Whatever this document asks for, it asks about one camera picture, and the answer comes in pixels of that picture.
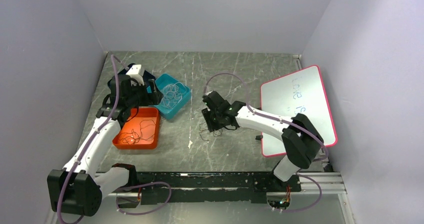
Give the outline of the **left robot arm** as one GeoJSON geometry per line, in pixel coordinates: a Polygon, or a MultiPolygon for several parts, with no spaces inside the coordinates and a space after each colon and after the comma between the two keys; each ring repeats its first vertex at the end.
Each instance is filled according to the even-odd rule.
{"type": "Polygon", "coordinates": [[[96,172],[131,112],[159,104],[163,94],[154,78],[143,84],[128,74],[118,74],[107,84],[110,93],[104,97],[88,136],[62,169],[53,169],[47,176],[51,209],[57,214],[92,217],[113,191],[132,192],[138,187],[134,165],[117,163],[101,176],[96,172]]]}

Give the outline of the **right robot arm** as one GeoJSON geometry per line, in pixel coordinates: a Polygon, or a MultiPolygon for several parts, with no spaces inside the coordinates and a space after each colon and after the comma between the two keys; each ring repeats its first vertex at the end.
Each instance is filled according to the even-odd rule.
{"type": "Polygon", "coordinates": [[[289,179],[299,170],[308,169],[325,146],[323,138],[304,114],[298,113],[286,120],[242,101],[229,103],[216,91],[204,94],[202,101],[206,108],[201,112],[209,132],[247,128],[270,135],[283,144],[285,156],[272,169],[269,181],[275,191],[287,187],[289,179]]]}

